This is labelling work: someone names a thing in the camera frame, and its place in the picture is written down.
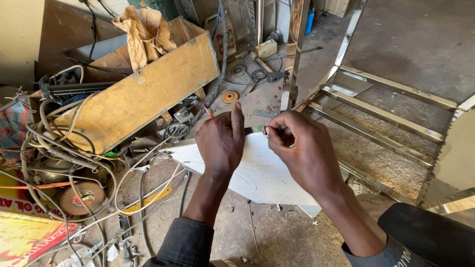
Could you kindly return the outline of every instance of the blue container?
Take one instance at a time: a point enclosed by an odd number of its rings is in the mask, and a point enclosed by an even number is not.
[[[312,31],[312,22],[314,21],[315,12],[311,9],[308,10],[307,24],[305,25],[305,33]]]

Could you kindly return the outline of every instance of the shoe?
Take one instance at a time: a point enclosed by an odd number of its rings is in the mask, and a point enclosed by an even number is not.
[[[229,267],[238,267],[234,262],[230,260],[225,260],[224,263],[226,263]]]
[[[355,196],[361,194],[378,194],[379,191],[367,182],[352,176],[348,178],[348,186],[353,190]]]

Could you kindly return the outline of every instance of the plastic bottle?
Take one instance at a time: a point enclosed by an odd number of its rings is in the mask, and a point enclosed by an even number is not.
[[[216,26],[216,19],[218,15],[214,14],[209,16],[205,20],[205,29],[209,31],[209,35],[212,37],[214,27]],[[237,51],[236,39],[234,38],[233,25],[231,23],[231,17],[226,12],[226,25],[228,28],[228,57],[234,55]],[[223,27],[221,21],[218,22],[218,28],[216,29],[215,37],[213,38],[213,47],[216,52],[216,58],[219,62],[223,61]]]

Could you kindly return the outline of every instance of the grinding disc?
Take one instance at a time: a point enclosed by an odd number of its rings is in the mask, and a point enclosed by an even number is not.
[[[224,103],[233,103],[239,98],[239,95],[234,91],[225,92],[221,99]]]
[[[99,184],[93,181],[82,181],[75,183],[77,191],[83,197],[84,202],[94,211],[99,208],[104,201],[105,193]],[[73,188],[66,188],[59,197],[59,205],[67,214],[86,215],[89,214],[82,206],[81,202],[74,194]]]

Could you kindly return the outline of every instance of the dark sleeve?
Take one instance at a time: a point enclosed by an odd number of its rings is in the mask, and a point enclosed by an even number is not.
[[[437,265],[414,254],[391,235],[388,235],[386,248],[378,255],[357,257],[351,253],[346,243],[342,244],[342,249],[353,267],[437,267]]]
[[[214,230],[190,219],[176,218],[156,257],[143,267],[213,267],[209,263]]]

